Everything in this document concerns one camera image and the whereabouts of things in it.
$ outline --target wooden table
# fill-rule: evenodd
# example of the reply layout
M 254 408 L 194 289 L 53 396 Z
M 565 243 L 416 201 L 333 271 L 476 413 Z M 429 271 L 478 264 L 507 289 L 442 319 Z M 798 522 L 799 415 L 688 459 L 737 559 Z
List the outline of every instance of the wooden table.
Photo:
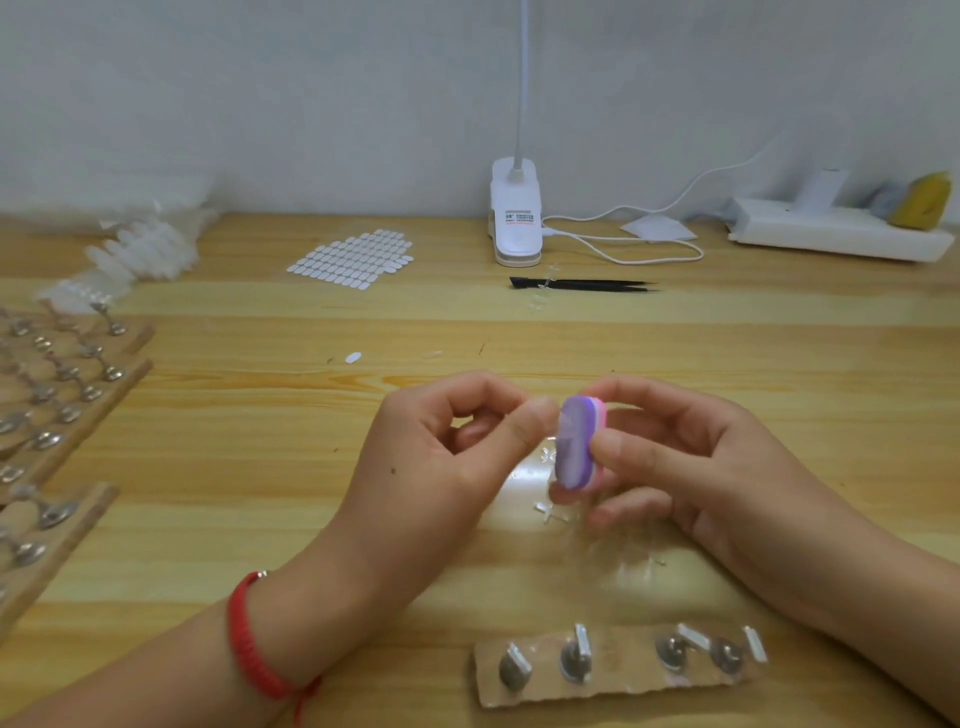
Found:
M 417 260 L 367 291 L 284 272 L 320 243 L 377 228 L 404 231 Z M 0 713 L 291 556 L 337 507 L 384 394 L 478 367 L 557 398 L 632 372 L 737 400 L 872 518 L 960 560 L 960 248 L 915 266 L 741 248 L 718 228 L 699 232 L 704 261 L 629 270 L 551 238 L 527 275 L 547 275 L 551 264 L 565 278 L 641 272 L 665 292 L 552 292 L 536 303 L 537 292 L 508 289 L 483 221 L 223 220 L 204 237 L 196 271 L 143 284 L 119 309 L 156 318 L 156 369 L 51 488 L 107 479 L 122 496 L 0 649 Z M 6 303 L 82 270 L 90 242 L 0 240 Z M 351 352 L 363 358 L 345 363 Z M 549 466 L 539 453 L 527 465 L 441 581 L 330 674 L 308 725 L 938 724 L 875 669 L 772 614 L 663 528 L 654 544 L 665 566 L 652 580 L 645 535 L 621 534 L 610 558 L 586 558 L 562 522 L 544 524 L 534 510 Z M 468 655 L 477 640 L 574 620 L 691 615 L 756 626 L 772 657 L 767 679 L 506 712 L 476 705 Z

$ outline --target tweezers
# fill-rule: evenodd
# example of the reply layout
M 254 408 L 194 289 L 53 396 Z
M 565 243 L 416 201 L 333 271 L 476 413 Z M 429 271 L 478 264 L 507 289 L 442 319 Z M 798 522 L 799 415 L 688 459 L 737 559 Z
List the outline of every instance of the tweezers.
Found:
M 510 284 L 520 288 L 552 288 L 556 291 L 606 291 L 609 293 L 659 293 L 643 286 L 655 285 L 646 280 L 603 279 L 526 279 L 510 277 Z

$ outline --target white wall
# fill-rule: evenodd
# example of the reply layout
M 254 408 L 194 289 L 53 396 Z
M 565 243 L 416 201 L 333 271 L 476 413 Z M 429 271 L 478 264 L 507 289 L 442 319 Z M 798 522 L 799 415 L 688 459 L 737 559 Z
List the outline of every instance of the white wall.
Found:
M 823 104 L 855 125 L 853 197 L 960 171 L 957 0 L 533 4 L 527 156 L 547 211 L 663 203 L 799 119 L 684 211 L 734 183 L 785 194 L 833 161 L 835 122 L 799 115 Z M 516 0 L 8 2 L 0 201 L 201 169 L 237 209 L 479 215 L 515 89 Z

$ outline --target pink nail file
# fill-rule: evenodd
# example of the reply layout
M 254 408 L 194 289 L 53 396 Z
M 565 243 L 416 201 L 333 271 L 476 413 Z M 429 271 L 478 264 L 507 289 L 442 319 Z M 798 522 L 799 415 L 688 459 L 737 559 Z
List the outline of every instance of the pink nail file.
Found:
M 571 397 L 560 410 L 557 482 L 579 491 L 600 480 L 603 468 L 590 457 L 590 438 L 607 424 L 607 405 L 593 397 Z

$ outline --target left hand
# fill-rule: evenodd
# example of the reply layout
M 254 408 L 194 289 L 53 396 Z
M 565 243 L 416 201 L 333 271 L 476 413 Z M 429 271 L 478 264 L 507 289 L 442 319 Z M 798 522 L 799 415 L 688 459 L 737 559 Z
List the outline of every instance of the left hand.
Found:
M 454 418 L 472 417 L 462 427 Z M 436 579 L 519 462 L 552 434 L 550 398 L 488 372 L 401 389 L 380 405 L 328 527 L 391 611 Z

